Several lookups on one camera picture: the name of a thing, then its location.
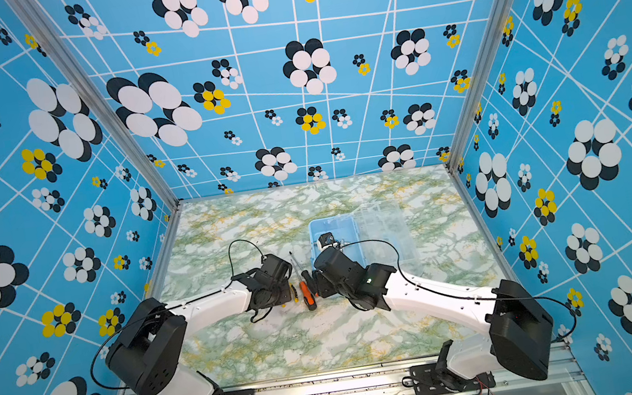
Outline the orange black screwdriver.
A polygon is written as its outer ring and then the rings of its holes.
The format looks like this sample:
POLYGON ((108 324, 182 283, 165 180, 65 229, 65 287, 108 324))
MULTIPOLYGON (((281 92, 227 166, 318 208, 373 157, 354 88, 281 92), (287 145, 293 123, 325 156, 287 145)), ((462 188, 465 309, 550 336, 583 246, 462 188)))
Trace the orange black screwdriver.
POLYGON ((304 298, 304 303, 307 309, 309 309, 310 311, 315 311, 317 310, 317 303, 316 300, 314 300, 314 294, 311 292, 310 286, 308 285, 306 270, 300 265, 298 260, 296 260, 292 252, 289 252, 289 255, 301 278, 299 287, 304 298))

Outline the yellow-handled pliers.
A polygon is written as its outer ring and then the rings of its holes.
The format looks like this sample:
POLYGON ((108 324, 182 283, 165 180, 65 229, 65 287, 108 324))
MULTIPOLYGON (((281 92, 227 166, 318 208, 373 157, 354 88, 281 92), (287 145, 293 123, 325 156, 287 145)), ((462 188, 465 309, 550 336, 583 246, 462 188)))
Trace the yellow-handled pliers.
POLYGON ((289 285, 289 287, 290 287, 290 290, 291 290, 291 296, 293 297, 293 301, 294 301, 295 303, 300 302, 300 296, 299 296, 299 295, 298 295, 298 293, 297 293, 297 289, 296 289, 296 287, 294 287, 294 285, 292 285, 292 284, 291 284, 291 285, 289 285))

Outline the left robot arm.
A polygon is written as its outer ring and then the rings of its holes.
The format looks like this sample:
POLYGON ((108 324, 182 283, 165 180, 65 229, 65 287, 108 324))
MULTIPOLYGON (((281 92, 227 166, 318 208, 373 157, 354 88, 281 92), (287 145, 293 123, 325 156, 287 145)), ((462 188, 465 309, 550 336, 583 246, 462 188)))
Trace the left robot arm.
POLYGON ((209 376, 180 364, 183 345, 220 320, 288 303, 292 269, 288 261, 266 255, 258 268, 187 302, 171 306, 145 299, 110 345, 106 366, 136 395, 226 395, 209 376))

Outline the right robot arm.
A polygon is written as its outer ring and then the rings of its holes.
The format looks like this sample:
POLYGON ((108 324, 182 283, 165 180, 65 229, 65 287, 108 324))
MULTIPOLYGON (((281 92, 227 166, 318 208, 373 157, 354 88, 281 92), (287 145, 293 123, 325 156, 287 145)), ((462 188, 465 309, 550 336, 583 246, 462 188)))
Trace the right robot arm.
POLYGON ((442 345, 429 385, 462 393, 481 388, 479 378, 495 370, 538 382, 549 375, 554 320, 518 282, 503 279, 489 288, 438 283, 404 273, 399 265, 364 267, 332 246, 313 266, 318 281, 360 311, 420 313, 474 332, 442 345))

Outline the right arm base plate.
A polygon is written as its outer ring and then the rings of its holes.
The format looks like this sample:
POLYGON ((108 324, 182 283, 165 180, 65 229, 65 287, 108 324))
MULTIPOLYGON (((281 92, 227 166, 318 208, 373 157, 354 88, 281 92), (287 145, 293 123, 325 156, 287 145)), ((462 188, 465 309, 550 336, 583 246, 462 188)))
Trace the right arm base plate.
POLYGON ((439 369, 436 363, 414 365, 403 377, 402 385, 414 391, 416 395, 447 395, 453 393, 480 392, 496 387, 494 375, 481 373, 470 378, 451 374, 447 369, 439 369))

